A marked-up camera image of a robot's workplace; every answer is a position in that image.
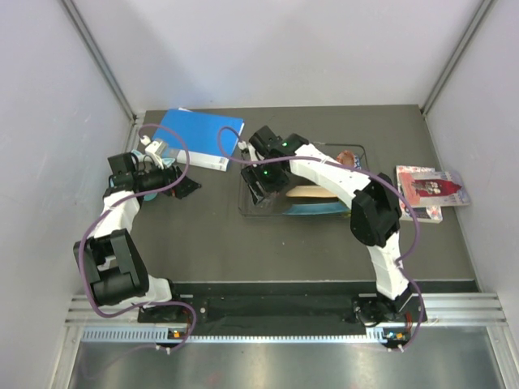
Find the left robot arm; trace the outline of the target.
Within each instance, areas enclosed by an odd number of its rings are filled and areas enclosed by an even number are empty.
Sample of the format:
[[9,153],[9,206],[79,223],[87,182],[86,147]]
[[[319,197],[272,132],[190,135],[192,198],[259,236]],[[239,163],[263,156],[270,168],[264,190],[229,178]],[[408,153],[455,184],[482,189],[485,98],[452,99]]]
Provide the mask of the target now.
[[74,244],[74,256],[91,306],[100,310],[127,302],[154,306],[166,321],[184,310],[170,280],[150,276],[131,238],[133,221],[146,196],[162,193],[182,199],[201,185],[165,157],[167,143],[141,139],[144,152],[125,152],[108,158],[111,175],[103,194],[103,211],[84,237]]

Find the orange blue patterned bowl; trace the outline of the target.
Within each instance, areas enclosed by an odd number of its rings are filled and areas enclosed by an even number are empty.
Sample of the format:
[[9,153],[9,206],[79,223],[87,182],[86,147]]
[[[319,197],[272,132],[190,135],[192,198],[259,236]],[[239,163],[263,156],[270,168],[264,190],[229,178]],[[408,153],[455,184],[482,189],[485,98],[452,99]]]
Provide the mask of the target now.
[[354,169],[360,169],[361,162],[360,158],[354,154],[352,151],[344,150],[342,151],[336,158],[336,161],[344,166],[354,168]]

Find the teal embossed plate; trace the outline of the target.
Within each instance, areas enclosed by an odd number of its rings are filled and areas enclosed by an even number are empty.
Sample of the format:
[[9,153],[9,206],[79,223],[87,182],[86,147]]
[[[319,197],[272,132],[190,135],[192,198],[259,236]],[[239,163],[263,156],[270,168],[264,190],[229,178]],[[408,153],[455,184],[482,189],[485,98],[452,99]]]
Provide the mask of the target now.
[[349,212],[350,209],[345,204],[335,202],[293,204],[288,210],[284,211],[283,214],[288,216],[318,216],[345,214]]

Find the clear plastic cup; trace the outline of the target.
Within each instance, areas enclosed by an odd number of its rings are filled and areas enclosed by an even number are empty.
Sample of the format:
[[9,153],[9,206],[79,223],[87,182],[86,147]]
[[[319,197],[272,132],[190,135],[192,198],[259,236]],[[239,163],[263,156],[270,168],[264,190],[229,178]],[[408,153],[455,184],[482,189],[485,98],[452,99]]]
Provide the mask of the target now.
[[279,192],[251,193],[251,209],[254,212],[278,213],[283,207],[283,198]]

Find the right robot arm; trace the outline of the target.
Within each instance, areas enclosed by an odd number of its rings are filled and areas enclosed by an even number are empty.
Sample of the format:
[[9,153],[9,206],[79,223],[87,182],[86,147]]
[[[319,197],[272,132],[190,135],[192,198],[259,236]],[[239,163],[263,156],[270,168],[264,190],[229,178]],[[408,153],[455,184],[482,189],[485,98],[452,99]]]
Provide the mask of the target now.
[[291,134],[283,139],[268,126],[238,147],[249,157],[241,176],[254,205],[280,195],[293,176],[324,188],[345,204],[350,210],[350,230],[367,247],[375,269],[380,314],[395,321],[407,312],[412,292],[399,260],[401,209],[388,176],[341,165],[302,136]]

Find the peach bird plate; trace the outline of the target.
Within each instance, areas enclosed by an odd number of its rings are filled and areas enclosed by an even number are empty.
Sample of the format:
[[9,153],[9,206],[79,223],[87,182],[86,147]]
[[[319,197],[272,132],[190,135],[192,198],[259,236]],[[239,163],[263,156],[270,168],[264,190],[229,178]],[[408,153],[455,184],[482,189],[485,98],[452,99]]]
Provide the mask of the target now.
[[320,198],[333,199],[337,195],[321,186],[296,186],[285,194],[290,198]]

